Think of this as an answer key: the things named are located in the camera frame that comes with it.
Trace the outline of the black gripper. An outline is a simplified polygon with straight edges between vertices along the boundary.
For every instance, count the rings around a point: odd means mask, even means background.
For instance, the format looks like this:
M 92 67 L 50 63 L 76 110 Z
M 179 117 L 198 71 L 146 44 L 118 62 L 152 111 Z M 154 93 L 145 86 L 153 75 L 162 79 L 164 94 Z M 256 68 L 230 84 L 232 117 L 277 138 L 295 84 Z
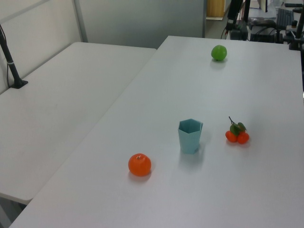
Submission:
M 228 25 L 236 24 L 238 18 L 238 13 L 240 12 L 241 6 L 243 1 L 242 0 L 231 0 L 230 7 L 228 10 Z

